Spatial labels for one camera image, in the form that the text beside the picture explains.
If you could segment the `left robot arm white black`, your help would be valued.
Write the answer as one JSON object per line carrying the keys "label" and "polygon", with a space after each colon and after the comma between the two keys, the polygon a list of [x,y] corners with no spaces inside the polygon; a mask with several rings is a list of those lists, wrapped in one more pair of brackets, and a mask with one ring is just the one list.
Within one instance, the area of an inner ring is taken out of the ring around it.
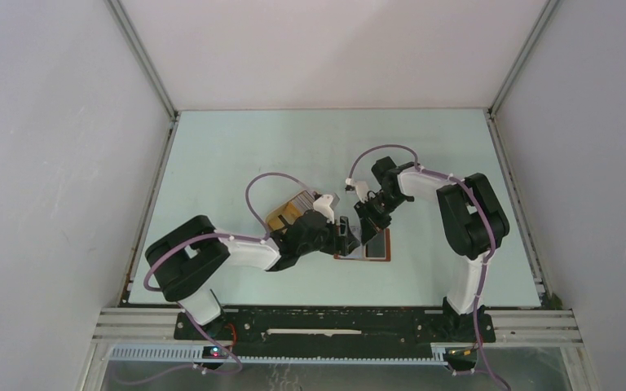
{"label": "left robot arm white black", "polygon": [[225,328],[223,308],[206,286],[220,267],[277,272],[310,253],[345,256],[360,245],[347,217],[330,222],[315,210],[286,222],[265,239],[219,230],[207,216],[198,215],[149,246],[145,259],[150,271],[143,284],[180,305],[192,316],[194,329],[211,340]]}

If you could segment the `brown leather card holder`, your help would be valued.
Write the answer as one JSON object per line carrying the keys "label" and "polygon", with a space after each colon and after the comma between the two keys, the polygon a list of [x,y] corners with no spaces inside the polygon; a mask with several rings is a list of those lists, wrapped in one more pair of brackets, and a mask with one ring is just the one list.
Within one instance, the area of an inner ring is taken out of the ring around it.
{"label": "brown leather card holder", "polygon": [[390,229],[375,235],[366,244],[361,244],[346,256],[334,255],[336,260],[390,262]]}

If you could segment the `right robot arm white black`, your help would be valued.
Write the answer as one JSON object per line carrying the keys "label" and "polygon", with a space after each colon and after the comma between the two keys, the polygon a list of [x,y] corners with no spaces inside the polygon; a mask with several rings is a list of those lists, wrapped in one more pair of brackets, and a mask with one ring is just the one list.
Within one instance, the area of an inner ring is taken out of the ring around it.
{"label": "right robot arm white black", "polygon": [[364,181],[346,179],[346,190],[359,198],[355,211],[361,243],[388,228],[401,204],[415,199],[436,202],[447,243],[460,257],[444,298],[452,312],[442,317],[441,328],[451,340],[465,339],[474,330],[470,313],[479,306],[490,260],[509,234],[508,218],[492,185],[481,173],[458,178],[416,162],[397,165],[388,156],[376,161],[372,173],[379,191],[371,191]]}

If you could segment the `black credit card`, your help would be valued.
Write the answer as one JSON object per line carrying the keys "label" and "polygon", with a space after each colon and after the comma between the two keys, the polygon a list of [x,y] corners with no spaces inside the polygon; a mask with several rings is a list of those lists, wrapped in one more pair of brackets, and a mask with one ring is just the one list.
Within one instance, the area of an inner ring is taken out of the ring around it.
{"label": "black credit card", "polygon": [[382,241],[368,242],[365,246],[364,255],[373,260],[385,259],[387,255],[386,244]]}

